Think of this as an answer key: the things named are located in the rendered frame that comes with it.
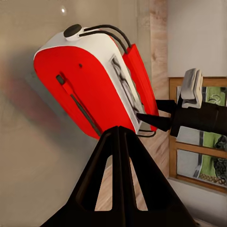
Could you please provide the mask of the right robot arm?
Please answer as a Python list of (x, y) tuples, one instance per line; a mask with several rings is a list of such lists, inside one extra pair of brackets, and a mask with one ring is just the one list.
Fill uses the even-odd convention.
[(158, 110), (170, 113), (170, 118), (136, 113), (144, 121), (160, 130), (178, 136), (180, 126), (227, 136), (227, 107), (202, 101), (201, 70), (185, 72), (178, 103), (175, 100), (156, 100)]

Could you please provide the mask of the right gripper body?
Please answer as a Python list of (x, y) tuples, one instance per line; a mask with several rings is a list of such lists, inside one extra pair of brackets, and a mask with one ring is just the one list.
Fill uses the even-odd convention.
[(201, 103), (201, 108), (182, 107), (183, 99), (179, 96), (170, 135), (178, 136), (180, 126), (206, 132), (212, 132), (218, 117), (218, 104)]

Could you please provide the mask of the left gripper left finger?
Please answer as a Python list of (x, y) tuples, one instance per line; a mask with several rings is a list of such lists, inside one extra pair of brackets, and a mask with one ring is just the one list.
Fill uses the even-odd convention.
[[(95, 211), (105, 165), (111, 155), (112, 209)], [(119, 126), (103, 132), (55, 227), (126, 227)]]

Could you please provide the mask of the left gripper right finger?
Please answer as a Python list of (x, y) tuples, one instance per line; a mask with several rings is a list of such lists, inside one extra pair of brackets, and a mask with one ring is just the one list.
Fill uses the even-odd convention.
[[(137, 134), (119, 126), (126, 227), (199, 227)], [(148, 211), (137, 208), (130, 158)]]

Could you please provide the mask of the radio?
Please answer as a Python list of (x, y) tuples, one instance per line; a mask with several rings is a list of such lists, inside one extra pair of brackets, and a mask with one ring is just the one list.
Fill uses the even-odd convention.
[[(128, 43), (99, 28), (111, 28)], [(124, 49), (124, 55), (112, 39)], [(99, 139), (115, 126), (140, 130), (136, 113), (159, 116), (152, 84), (136, 47), (111, 25), (68, 27), (52, 37), (34, 56), (34, 69), (52, 96), (88, 136)]]

